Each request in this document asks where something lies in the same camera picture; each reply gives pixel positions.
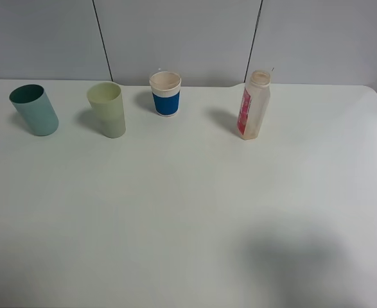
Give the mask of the pink label drink bottle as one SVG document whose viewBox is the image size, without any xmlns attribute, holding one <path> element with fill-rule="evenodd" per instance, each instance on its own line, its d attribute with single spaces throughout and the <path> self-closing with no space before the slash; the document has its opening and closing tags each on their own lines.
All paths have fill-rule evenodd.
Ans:
<svg viewBox="0 0 377 308">
<path fill-rule="evenodd" d="M 245 84 L 237 120 L 237 129 L 243 140 L 255 139 L 260 131 L 270 101 L 270 74 L 254 71 Z"/>
</svg>

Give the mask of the teal plastic cup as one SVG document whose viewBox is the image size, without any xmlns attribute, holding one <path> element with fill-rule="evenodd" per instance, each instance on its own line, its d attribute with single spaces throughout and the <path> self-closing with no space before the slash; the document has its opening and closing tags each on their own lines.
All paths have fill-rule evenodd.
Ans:
<svg viewBox="0 0 377 308">
<path fill-rule="evenodd" d="M 27 84 L 14 89 L 9 100 L 34 135 L 47 136 L 58 128 L 58 117 L 41 85 Z"/>
</svg>

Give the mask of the blue white paper cup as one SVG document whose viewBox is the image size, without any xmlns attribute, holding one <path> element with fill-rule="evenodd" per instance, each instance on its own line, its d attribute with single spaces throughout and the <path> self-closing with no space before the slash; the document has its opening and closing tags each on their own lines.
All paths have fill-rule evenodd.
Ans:
<svg viewBox="0 0 377 308">
<path fill-rule="evenodd" d="M 181 77 L 175 72 L 159 71 L 150 77 L 155 110 L 160 116 L 169 117 L 179 109 Z"/>
</svg>

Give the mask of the pale green plastic cup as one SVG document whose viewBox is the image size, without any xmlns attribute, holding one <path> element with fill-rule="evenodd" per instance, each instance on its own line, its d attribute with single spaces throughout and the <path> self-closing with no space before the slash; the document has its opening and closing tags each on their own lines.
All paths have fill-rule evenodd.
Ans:
<svg viewBox="0 0 377 308">
<path fill-rule="evenodd" d="M 106 137 L 115 139 L 126 132 L 122 91 L 117 83 L 93 85 L 87 91 L 87 99 Z"/>
</svg>

